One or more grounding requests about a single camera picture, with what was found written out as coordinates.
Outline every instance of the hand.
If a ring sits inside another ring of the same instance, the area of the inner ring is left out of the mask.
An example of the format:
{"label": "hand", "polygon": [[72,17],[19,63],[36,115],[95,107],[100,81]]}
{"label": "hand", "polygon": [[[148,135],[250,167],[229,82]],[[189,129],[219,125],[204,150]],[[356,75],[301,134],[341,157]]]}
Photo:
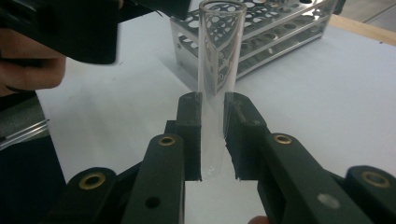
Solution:
{"label": "hand", "polygon": [[254,217],[248,224],[270,224],[267,217]]}
{"label": "hand", "polygon": [[40,67],[19,66],[0,60],[0,96],[14,93],[11,88],[35,91],[57,87],[63,77],[65,57],[33,39],[10,29],[0,28],[2,59],[38,59]]}

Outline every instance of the brass screw hole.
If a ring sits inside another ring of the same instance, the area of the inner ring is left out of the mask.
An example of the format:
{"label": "brass screw hole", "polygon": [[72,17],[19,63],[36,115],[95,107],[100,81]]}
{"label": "brass screw hole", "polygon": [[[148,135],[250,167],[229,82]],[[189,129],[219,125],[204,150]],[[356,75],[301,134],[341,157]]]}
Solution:
{"label": "brass screw hole", "polygon": [[176,139],[171,136],[165,136],[159,140],[159,144],[164,147],[172,146],[176,142]]}
{"label": "brass screw hole", "polygon": [[279,135],[276,135],[274,137],[274,139],[279,144],[283,144],[283,145],[291,144],[291,138],[287,137],[286,135],[279,134]]}
{"label": "brass screw hole", "polygon": [[106,181],[106,176],[103,173],[96,172],[87,174],[79,181],[78,186],[81,189],[96,189]]}
{"label": "brass screw hole", "polygon": [[366,181],[367,183],[379,187],[379,188],[389,188],[390,187],[390,182],[388,179],[386,179],[384,176],[379,175],[378,173],[371,172],[371,171],[365,171],[361,174],[363,177],[363,180]]}

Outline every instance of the white table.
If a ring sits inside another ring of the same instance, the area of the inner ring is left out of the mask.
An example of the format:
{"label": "white table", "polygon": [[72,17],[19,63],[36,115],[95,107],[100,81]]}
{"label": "white table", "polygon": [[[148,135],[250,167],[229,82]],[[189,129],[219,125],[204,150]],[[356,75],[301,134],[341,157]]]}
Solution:
{"label": "white table", "polygon": [[[113,66],[69,60],[62,85],[38,97],[66,181],[95,166],[120,173],[195,91],[177,64],[168,18],[120,26]],[[325,35],[238,80],[272,132],[288,133],[322,166],[344,175],[367,164],[396,175],[396,48],[328,27]],[[218,178],[187,183],[186,223],[247,223],[263,215],[256,182],[234,180],[224,153]]]}

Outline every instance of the test tube rack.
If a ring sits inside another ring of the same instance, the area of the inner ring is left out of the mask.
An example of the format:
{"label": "test tube rack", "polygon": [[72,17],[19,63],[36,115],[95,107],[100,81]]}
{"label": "test tube rack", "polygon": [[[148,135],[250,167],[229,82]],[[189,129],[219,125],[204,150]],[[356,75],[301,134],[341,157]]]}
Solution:
{"label": "test tube rack", "polygon": [[[247,5],[247,15],[237,78],[322,37],[336,4],[336,0],[240,1]],[[196,78],[199,10],[189,12],[184,21],[170,22],[177,63]]]}

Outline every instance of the glass test tube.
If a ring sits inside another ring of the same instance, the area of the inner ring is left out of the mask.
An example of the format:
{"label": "glass test tube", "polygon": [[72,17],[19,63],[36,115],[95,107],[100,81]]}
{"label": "glass test tube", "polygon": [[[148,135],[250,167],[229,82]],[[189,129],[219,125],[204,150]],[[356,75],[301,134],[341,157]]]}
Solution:
{"label": "glass test tube", "polygon": [[199,6],[198,92],[202,101],[201,172],[219,174],[225,150],[224,95],[233,91],[247,6],[238,1],[204,1]]}

